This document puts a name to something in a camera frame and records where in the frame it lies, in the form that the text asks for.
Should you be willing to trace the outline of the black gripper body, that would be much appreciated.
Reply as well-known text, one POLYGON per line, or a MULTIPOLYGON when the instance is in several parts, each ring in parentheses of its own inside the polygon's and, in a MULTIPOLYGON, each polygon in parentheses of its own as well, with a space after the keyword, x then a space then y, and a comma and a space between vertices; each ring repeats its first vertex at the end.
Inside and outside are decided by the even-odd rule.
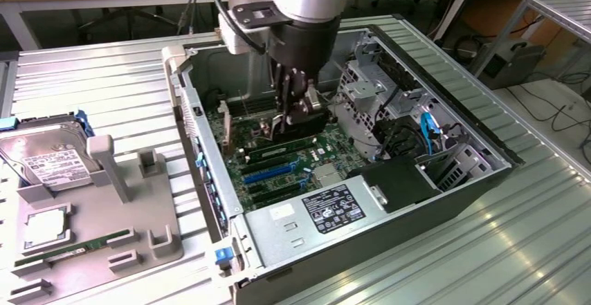
POLYGON ((293 21, 272 26, 268 55, 273 65, 316 77, 330 57, 338 25, 340 20, 332 19, 317 24, 293 21))

